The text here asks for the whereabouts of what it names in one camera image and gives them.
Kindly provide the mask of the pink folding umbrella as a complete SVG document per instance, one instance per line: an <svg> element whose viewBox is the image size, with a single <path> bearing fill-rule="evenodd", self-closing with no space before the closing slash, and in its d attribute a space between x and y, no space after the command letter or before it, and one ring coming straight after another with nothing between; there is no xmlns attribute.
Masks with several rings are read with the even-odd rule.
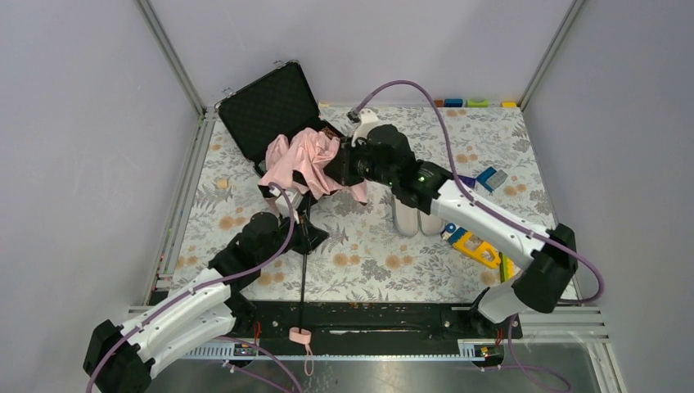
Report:
<svg viewBox="0 0 694 393"><path fill-rule="evenodd" d="M348 190L353 199L365 204L367 186L364 182L344 187L324 174L324 167L335 157L338 144L338 138L311 128L300 131L291 139L284 135L276 137L265 153L266 172L259 185L294 188L303 197L317 198Z"/></svg>

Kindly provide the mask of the lilac umbrella zip case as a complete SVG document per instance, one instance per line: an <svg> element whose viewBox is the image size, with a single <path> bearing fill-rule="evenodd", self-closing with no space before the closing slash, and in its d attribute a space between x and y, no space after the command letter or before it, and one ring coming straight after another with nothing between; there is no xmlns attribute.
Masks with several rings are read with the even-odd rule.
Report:
<svg viewBox="0 0 694 393"><path fill-rule="evenodd" d="M420 233L431 237L444 231L446 223L437 216L408 207L395 196L392 197L392 206L394 227L404 236L414 237Z"/></svg>

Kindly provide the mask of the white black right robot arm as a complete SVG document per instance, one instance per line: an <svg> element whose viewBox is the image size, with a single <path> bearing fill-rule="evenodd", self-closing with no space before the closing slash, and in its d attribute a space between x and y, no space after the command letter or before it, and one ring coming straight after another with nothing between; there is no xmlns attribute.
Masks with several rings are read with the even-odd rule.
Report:
<svg viewBox="0 0 694 393"><path fill-rule="evenodd" d="M484 290L471 308L491 323L527 309L550 314L578 268L572 229L531 225L488 204L450 170L417 159L392 124L378 125L356 142L342 138L324 173L343 186L366 180L385 185L407 207L460 225L509 256L521 272Z"/></svg>

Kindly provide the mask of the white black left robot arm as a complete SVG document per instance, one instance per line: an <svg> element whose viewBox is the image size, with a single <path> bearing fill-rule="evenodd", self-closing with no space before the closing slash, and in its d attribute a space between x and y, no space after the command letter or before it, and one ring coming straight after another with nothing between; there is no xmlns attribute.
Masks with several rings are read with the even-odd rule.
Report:
<svg viewBox="0 0 694 393"><path fill-rule="evenodd" d="M228 333L255 333L256 307L242 290L279 256L288 251L308 255L328 237L305 215L253 215L185 287L121 324L107 319L94 328L83 362L86 390L144 392L161 371L197 346Z"/></svg>

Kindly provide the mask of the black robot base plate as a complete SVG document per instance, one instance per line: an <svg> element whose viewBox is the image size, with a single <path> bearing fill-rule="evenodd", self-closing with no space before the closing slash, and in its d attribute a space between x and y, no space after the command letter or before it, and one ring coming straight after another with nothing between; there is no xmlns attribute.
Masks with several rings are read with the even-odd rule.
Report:
<svg viewBox="0 0 694 393"><path fill-rule="evenodd" d="M255 333L275 355L298 355L303 341L318 356L440 357L465 354L462 344L480 341L471 357L486 359L505 337L520 338L516 320L491 323L468 304L251 301Z"/></svg>

